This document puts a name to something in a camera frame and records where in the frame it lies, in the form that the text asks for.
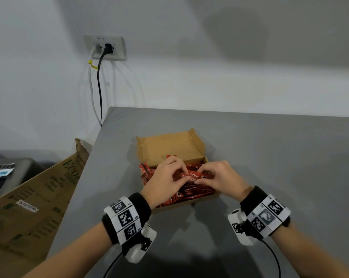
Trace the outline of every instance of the open cardboard box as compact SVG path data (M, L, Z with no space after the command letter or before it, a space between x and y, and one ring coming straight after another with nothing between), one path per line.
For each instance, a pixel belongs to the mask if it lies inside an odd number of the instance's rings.
M146 162L151 168L156 168L167 158L167 155L176 155L178 158L182 159L185 164L198 163L201 161L203 163L208 162L208 159L204 156L204 142L195 133L193 128L191 128L189 131L183 131L181 133L170 133L150 137L137 136L136 140L137 155L140 162ZM218 196L219 192L216 191L210 196L155 208L153 212L177 208L194 202L213 199Z

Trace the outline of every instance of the gray table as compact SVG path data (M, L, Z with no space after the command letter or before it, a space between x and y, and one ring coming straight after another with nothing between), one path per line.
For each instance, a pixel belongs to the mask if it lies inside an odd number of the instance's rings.
M53 242L49 257L97 224L103 209L141 189L135 137L195 128L209 160L226 159L252 185L278 197L292 220L349 265L349 118L111 107ZM226 215L226 196L155 214L158 232L143 260L120 258L112 277L200 273L277 277L261 243L240 245ZM270 238L283 277L296 273ZM113 247L87 277L102 277L120 252Z

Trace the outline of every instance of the right hand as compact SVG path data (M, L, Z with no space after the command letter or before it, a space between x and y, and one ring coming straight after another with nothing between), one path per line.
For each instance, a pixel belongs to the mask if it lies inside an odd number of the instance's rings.
M253 189L246 181L231 168L227 161L210 162L203 164L198 172L210 171L214 174L213 179L197 179L196 184L213 187L223 194L235 198L241 202Z

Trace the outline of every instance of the black power plug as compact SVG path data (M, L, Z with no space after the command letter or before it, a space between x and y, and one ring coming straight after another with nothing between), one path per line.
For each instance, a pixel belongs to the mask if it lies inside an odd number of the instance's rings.
M112 44L105 44L104 54L112 54L113 49Z

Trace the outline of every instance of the wall socket plate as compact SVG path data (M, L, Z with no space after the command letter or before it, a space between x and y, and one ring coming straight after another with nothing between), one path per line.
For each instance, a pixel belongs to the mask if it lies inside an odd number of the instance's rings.
M92 36L84 35L84 44L89 52L95 44L99 44L101 49L97 50L93 56L93 59L100 59L103 54L105 44L112 44L114 50L112 54L104 56L104 60L125 60L123 38L121 36Z

